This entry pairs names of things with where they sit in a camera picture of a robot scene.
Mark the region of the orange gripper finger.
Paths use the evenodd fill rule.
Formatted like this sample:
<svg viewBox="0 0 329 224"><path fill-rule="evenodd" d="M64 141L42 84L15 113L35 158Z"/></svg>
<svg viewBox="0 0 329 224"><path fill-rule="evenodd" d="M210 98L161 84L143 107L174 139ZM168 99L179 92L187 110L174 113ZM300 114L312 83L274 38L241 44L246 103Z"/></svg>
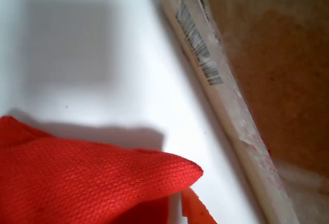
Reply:
<svg viewBox="0 0 329 224"><path fill-rule="evenodd" d="M188 224L217 224L191 188L181 191L181 207Z"/></svg>

